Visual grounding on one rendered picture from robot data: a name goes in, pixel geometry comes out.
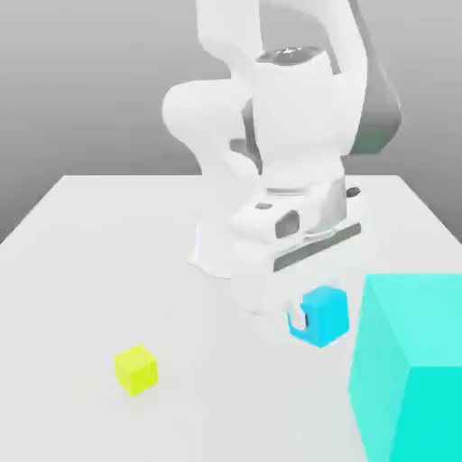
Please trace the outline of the large turquoise box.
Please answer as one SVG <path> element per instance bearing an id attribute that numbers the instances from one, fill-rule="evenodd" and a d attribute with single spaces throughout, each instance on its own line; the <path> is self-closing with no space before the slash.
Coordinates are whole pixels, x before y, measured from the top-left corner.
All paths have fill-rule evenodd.
<path id="1" fill-rule="evenodd" d="M 348 392 L 368 462 L 462 462 L 462 273 L 366 276 Z"/>

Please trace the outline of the small yellow cube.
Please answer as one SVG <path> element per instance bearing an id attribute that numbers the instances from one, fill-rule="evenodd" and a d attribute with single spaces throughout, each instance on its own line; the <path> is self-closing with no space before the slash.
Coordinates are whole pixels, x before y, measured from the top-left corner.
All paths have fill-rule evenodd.
<path id="1" fill-rule="evenodd" d="M 142 345 L 116 355 L 114 363 L 117 381 L 132 396 L 158 383 L 157 361 Z"/>

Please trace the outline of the small blue cube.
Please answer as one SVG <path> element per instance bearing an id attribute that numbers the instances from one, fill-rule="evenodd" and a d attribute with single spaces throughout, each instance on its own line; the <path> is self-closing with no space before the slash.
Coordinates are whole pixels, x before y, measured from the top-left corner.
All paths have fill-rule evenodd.
<path id="1" fill-rule="evenodd" d="M 305 326 L 296 327 L 289 311 L 289 331 L 315 347 L 325 347 L 349 330 L 347 293 L 337 287 L 321 285 L 305 293 L 299 307 Z"/>

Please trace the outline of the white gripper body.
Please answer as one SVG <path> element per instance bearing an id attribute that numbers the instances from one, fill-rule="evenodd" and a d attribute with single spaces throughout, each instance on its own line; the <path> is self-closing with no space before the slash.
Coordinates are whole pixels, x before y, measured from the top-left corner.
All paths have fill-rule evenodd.
<path id="1" fill-rule="evenodd" d="M 285 249 L 237 241 L 232 254 L 232 293 L 253 313 L 264 314 L 320 285 L 366 267 L 376 256 L 375 226 L 350 223 L 334 235 Z"/>

